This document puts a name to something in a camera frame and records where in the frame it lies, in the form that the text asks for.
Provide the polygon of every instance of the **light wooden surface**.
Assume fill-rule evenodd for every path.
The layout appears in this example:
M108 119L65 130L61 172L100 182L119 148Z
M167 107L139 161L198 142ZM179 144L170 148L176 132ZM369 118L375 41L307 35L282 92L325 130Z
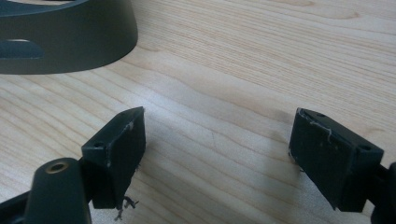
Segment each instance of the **light wooden surface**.
M134 0L137 47L91 71L0 76L0 201L122 110L147 153L122 223L370 223L333 211L288 156L297 107L396 161L396 2ZM93 223L117 211L92 210Z

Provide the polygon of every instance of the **wooden table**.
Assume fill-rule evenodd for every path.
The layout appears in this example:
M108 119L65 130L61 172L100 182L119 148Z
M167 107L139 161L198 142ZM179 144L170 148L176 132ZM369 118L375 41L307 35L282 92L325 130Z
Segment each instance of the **wooden table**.
M146 108L147 153L122 223L370 223L333 211L288 156L297 107L396 161L396 3L134 0L137 47L111 65L0 76L0 201L122 110ZM112 223L116 210L92 210Z

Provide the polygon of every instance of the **round hole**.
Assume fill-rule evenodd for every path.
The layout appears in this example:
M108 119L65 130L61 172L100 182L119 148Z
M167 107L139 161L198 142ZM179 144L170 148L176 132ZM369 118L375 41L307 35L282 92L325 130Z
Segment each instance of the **round hole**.
M97 142L93 145L94 147L104 147L105 144L103 142Z
M57 174L67 169L68 166L69 166L68 163L64 161L59 161L47 167L46 172L50 175Z
M364 150L371 150L371 147L369 146L360 146L359 148L364 149Z

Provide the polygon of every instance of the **dark gray curved object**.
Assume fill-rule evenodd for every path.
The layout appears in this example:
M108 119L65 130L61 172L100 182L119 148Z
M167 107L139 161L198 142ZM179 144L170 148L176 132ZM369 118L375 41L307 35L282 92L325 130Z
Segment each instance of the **dark gray curved object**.
M51 74L113 63L136 45L131 0L39 6L0 0L0 74Z

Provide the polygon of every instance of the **wood grain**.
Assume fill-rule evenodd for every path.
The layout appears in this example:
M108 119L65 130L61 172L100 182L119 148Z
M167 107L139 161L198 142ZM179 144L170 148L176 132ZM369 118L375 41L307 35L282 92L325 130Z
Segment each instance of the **wood grain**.
M134 0L137 47L98 69L0 76L0 201L122 110L146 109L147 153L122 223L370 223L333 211L288 156L297 107L396 161L396 3ZM117 211L92 210L93 223Z

